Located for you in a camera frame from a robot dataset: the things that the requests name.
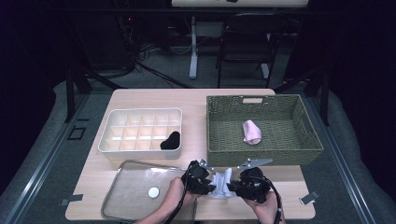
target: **white desk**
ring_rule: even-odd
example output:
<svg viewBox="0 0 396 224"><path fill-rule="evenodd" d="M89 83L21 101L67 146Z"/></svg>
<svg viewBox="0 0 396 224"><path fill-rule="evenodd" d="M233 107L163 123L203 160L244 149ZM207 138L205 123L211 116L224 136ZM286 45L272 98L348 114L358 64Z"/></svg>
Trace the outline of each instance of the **white desk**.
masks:
<svg viewBox="0 0 396 224"><path fill-rule="evenodd" d="M65 216L70 220L103 220L101 208L104 198L123 161L111 161L98 150L100 137L110 111L130 108L178 107L183 112L181 155L176 160L147 162L187 167L190 161L206 159L206 96L207 95L273 95L266 89L196 89L196 90L117 90L114 91L99 126L92 148L81 172L74 194L83 194L81 201L70 202ZM300 204L299 198L308 194L300 166L266 166L267 176L282 195L285 217L310 219L315 216L312 204ZM198 199L195 218L256 219L241 198L216 200L208 196Z"/></svg>
<svg viewBox="0 0 396 224"><path fill-rule="evenodd" d="M236 3L227 2L226 0L172 0L172 7L306 7L308 0L238 0ZM195 17L191 18L191 63L190 78L197 78L198 52L196 42L196 21ZM262 66L263 75L268 74L268 67Z"/></svg>

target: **dark background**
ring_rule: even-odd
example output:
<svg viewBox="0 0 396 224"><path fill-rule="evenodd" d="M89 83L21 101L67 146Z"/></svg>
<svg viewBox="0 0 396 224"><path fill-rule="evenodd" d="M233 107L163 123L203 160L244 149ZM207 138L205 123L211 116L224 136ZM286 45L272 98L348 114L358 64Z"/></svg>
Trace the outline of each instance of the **dark background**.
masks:
<svg viewBox="0 0 396 224"><path fill-rule="evenodd" d="M99 7L112 7L114 3L94 2ZM166 7L167 2L158 1L156 7ZM345 11L348 16L341 21L306 18L285 78L309 72L336 48L337 60L329 70L331 90L343 102L354 127L361 159L376 183L396 201L396 16L391 4L313 0L310 8ZM48 20L34 1L3 1L0 10L3 192L48 119L55 101L52 89L65 80L70 66L125 69L133 66L133 59L114 17L75 17L72 23L76 26L66 27L59 17ZM167 20L156 21L147 20L141 25L153 41L166 48L167 35L160 31L166 28ZM100 26L106 33L92 33L87 29L91 26ZM338 49L333 41L340 36L347 44ZM93 49L90 43L95 41L103 41L103 47Z"/></svg>

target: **transparent tray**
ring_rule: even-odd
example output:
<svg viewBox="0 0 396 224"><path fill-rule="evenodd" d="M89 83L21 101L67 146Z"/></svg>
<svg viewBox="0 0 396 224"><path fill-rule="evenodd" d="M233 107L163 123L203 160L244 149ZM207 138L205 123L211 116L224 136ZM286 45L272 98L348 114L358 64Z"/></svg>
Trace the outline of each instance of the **transparent tray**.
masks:
<svg viewBox="0 0 396 224"><path fill-rule="evenodd" d="M99 150L114 160L177 159L180 145L161 149L173 132L180 133L178 108L118 109L110 112Z"/></svg>
<svg viewBox="0 0 396 224"><path fill-rule="evenodd" d="M181 168L141 161L123 162L102 205L102 216L126 221L145 217L161 204L170 181L184 172ZM159 190L157 197L149 196L151 188ZM183 205L174 221L193 223L195 206L196 203Z"/></svg>

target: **green basket on desk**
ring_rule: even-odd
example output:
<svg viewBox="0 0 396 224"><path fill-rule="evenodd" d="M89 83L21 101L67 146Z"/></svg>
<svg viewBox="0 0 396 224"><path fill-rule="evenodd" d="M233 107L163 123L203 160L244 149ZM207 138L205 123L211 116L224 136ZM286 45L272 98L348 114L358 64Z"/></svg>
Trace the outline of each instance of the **green basket on desk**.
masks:
<svg viewBox="0 0 396 224"><path fill-rule="evenodd" d="M270 165L302 165L322 151L300 95L206 97L207 161L213 167L237 166L250 159ZM251 119L262 132L257 145L243 141Z"/></svg>

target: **black chair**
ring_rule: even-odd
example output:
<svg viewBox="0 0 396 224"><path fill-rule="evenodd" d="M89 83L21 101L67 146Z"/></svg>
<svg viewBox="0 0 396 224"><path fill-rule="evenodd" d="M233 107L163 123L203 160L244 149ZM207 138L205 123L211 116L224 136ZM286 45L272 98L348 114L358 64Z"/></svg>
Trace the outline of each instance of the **black chair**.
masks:
<svg viewBox="0 0 396 224"><path fill-rule="evenodd" d="M229 17L222 26L219 56L216 68L220 88L222 63L262 63L269 65L265 84L268 88L276 58L279 38L285 34L288 20L275 13L238 13Z"/></svg>

